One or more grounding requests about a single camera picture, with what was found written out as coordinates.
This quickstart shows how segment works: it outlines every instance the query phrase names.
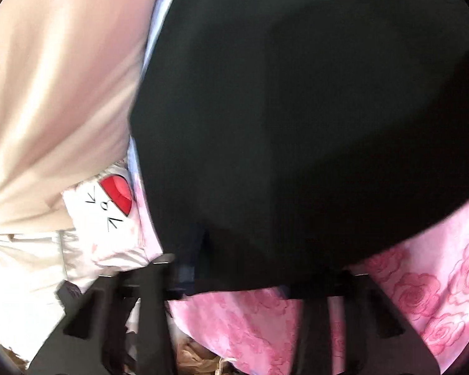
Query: light blue fabric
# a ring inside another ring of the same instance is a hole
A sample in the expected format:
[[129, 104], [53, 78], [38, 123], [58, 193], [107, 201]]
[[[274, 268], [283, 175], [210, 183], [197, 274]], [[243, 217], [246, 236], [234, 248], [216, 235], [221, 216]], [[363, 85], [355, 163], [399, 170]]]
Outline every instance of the light blue fabric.
[[164, 24], [165, 17], [169, 12], [171, 4], [172, 0], [156, 0], [154, 4], [153, 14], [151, 16], [151, 26], [149, 28], [148, 45], [146, 46], [146, 51], [144, 54], [143, 71], [141, 72], [141, 77], [144, 77], [144, 74], [148, 69], [149, 59], [153, 52], [154, 46], [156, 45], [156, 40], [158, 39], [161, 27]]

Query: red heart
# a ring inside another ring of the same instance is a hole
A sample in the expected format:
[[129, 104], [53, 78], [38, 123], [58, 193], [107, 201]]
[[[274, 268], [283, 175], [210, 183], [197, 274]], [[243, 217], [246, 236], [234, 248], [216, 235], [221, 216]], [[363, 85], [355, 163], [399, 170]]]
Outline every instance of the red heart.
[[108, 197], [116, 204], [123, 214], [129, 216], [132, 208], [132, 194], [129, 183], [123, 176], [106, 176], [99, 182], [100, 186], [106, 192]]

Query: pink fabric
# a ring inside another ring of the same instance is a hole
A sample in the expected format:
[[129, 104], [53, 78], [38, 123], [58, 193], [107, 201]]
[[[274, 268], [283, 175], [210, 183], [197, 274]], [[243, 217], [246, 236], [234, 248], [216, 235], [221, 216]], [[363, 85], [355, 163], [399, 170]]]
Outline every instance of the pink fabric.
[[[469, 203], [444, 222], [367, 260], [368, 272], [445, 371], [469, 342]], [[334, 373], [344, 367], [344, 324], [331, 300]], [[286, 375], [299, 303], [273, 289], [196, 295], [171, 303], [178, 327], [248, 374]]]
[[149, 216], [148, 203], [146, 202], [146, 193], [144, 192], [143, 180], [140, 175], [139, 156], [135, 148], [134, 139], [130, 138], [129, 150], [127, 151], [128, 166], [130, 173], [130, 180], [132, 182], [132, 189], [135, 195], [135, 202], [137, 203], [139, 217], [141, 221], [141, 229], [143, 230], [144, 237], [144, 250], [148, 260], [155, 259], [158, 255], [163, 253], [160, 242], [156, 237], [153, 222]]

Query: brown crumpled paper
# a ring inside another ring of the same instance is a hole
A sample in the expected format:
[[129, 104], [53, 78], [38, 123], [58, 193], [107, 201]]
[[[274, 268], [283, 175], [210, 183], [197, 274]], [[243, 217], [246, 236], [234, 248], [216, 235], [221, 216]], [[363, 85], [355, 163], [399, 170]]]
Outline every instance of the brown crumpled paper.
[[177, 348], [180, 375], [231, 375], [229, 360], [222, 359], [192, 339], [183, 339]]

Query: beige satin fabric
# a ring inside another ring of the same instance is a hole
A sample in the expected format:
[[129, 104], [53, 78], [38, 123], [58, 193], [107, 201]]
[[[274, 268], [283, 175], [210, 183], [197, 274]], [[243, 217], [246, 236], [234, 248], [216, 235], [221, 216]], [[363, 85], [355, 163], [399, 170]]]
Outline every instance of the beige satin fabric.
[[61, 192], [125, 156], [154, 1], [0, 4], [0, 234], [72, 227]]

